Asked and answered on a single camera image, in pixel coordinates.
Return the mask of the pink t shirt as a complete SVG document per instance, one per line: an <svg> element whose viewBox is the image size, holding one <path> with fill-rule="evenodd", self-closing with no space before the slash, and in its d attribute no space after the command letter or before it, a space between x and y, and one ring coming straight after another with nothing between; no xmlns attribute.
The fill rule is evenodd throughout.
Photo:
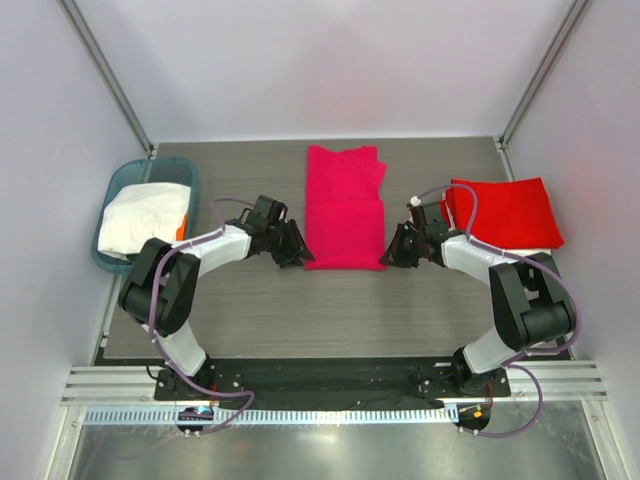
<svg viewBox="0 0 640 480"><path fill-rule="evenodd" d="M304 226L314 259L307 271L385 268L385 173L375 146L308 148Z"/></svg>

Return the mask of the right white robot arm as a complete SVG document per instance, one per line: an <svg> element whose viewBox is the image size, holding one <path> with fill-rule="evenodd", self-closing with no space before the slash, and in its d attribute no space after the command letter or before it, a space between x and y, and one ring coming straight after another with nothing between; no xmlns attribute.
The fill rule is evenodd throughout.
<svg viewBox="0 0 640 480"><path fill-rule="evenodd" d="M579 309L550 254L508 252L451 228L436 202L414 198L407 207L410 219L397 225L381 264L416 268L427 260L489 287L493 326L452 356L458 393L476 394L507 364L579 331Z"/></svg>

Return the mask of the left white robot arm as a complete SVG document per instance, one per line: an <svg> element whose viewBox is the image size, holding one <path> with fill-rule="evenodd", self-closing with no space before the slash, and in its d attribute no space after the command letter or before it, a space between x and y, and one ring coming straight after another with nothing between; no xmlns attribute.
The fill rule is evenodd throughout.
<svg viewBox="0 0 640 480"><path fill-rule="evenodd" d="M215 269L267 252L281 268L315 259L287 206L261 195L243 202L236 219L203 235L169 243L145 242L121 287L118 306L146 330L188 398L211 395L209 356L189 324L198 280Z"/></svg>

